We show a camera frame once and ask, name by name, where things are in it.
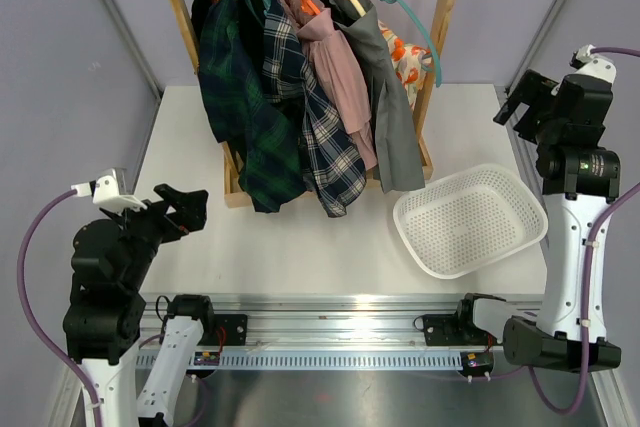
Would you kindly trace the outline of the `floral orange skirt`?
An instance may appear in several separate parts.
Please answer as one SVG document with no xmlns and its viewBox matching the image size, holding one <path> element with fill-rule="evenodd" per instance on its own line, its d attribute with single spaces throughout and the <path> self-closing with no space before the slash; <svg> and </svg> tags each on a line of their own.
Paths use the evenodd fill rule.
<svg viewBox="0 0 640 427">
<path fill-rule="evenodd" d="M 382 21 L 378 21 L 378 27 L 387 43 L 396 76 L 406 91 L 411 110 L 414 110 L 418 94 L 431 70 L 431 52 L 405 42 Z"/>
</svg>

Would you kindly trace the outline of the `grey skirt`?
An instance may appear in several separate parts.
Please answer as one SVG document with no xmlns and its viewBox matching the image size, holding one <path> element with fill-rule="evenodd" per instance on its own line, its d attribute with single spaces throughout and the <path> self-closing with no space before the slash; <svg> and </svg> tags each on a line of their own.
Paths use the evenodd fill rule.
<svg viewBox="0 0 640 427">
<path fill-rule="evenodd" d="M 425 186 L 419 143 L 406 91 L 396 76 L 376 8 L 361 0 L 360 15 L 349 0 L 328 0 L 334 26 L 351 47 L 368 89 L 382 190 L 415 191 Z"/>
</svg>

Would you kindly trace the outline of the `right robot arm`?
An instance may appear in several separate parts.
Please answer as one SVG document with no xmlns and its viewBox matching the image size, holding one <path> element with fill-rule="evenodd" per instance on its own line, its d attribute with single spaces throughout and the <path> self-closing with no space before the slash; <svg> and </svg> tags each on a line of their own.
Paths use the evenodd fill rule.
<svg viewBox="0 0 640 427">
<path fill-rule="evenodd" d="M 528 70 L 494 120 L 504 125 L 520 105 L 518 136 L 535 145 L 548 217 L 549 258 L 537 315 L 505 300 L 468 294 L 454 318 L 456 336 L 499 341 L 518 366 L 563 372 L 615 369 L 621 350 L 607 339 L 602 307 L 604 247 L 620 190 L 619 156 L 600 146 L 613 101 L 616 69 L 594 53 L 578 54 L 573 73 L 556 82 Z"/>
</svg>

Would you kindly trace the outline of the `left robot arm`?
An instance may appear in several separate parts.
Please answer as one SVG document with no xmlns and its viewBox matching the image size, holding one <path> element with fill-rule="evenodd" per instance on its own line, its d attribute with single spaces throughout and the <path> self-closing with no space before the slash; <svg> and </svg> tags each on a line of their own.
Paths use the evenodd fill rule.
<svg viewBox="0 0 640 427">
<path fill-rule="evenodd" d="M 188 363 L 197 344 L 213 339 L 211 300 L 183 294 L 170 301 L 159 354 L 143 389 L 135 387 L 146 302 L 140 288 L 161 245 L 200 231 L 208 193 L 180 192 L 167 184 L 158 200 L 96 183 L 92 200 L 103 212 L 77 232 L 70 307 L 63 319 L 69 357 L 80 368 L 85 405 L 96 426 L 171 426 Z"/>
</svg>

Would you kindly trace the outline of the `pink pleated skirt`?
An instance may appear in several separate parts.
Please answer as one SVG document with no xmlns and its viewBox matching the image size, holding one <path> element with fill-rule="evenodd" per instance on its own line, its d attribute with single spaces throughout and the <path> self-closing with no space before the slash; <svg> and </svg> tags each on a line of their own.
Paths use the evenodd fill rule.
<svg viewBox="0 0 640 427">
<path fill-rule="evenodd" d="M 371 107 L 363 73 L 344 34 L 334 26 L 331 11 L 318 0 L 281 0 L 328 99 L 335 105 L 365 168 L 377 165 L 371 129 Z"/>
</svg>

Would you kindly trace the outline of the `white perforated plastic basket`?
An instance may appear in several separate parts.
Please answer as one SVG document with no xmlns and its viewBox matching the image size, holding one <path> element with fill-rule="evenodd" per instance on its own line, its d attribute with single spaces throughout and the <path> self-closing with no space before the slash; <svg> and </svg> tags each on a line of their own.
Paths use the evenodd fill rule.
<svg viewBox="0 0 640 427">
<path fill-rule="evenodd" d="M 397 232 L 428 275 L 453 280 L 510 257 L 545 237 L 547 215 L 511 170 L 485 163 L 401 196 Z"/>
</svg>

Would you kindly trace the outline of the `navy white plaid garment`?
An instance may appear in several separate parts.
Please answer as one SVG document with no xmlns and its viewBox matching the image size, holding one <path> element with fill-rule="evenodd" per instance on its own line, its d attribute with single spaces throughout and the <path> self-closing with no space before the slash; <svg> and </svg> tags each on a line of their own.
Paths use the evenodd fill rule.
<svg viewBox="0 0 640 427">
<path fill-rule="evenodd" d="M 334 103 L 317 80 L 311 62 L 280 0 L 251 0 L 263 24 L 259 78 L 271 103 L 296 101 L 303 178 L 326 214 L 343 217 L 366 185 L 364 161 L 346 133 Z"/>
</svg>

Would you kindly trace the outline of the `green navy plaid garment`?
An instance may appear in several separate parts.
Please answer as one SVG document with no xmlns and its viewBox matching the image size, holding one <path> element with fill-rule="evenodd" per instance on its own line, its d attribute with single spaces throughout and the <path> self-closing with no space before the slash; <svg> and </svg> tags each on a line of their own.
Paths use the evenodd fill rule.
<svg viewBox="0 0 640 427">
<path fill-rule="evenodd" d="M 277 213 L 306 191 L 294 124 L 263 93 L 241 38 L 236 0 L 194 0 L 197 76 L 211 131 L 243 162 L 238 183 L 254 210 Z"/>
</svg>

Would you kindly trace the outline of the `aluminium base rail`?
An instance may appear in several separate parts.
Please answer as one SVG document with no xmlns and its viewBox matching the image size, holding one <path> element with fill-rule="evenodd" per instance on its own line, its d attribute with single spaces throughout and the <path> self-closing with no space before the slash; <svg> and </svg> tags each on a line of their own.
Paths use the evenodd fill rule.
<svg viewBox="0 0 640 427">
<path fill-rule="evenodd" d="M 451 314 L 457 294 L 312 295 L 275 297 L 215 294 L 218 317 L 242 314 L 223 348 L 198 346 L 190 371 L 422 370 L 462 367 L 467 352 L 497 354 L 497 342 L 435 346 L 422 317 Z"/>
</svg>

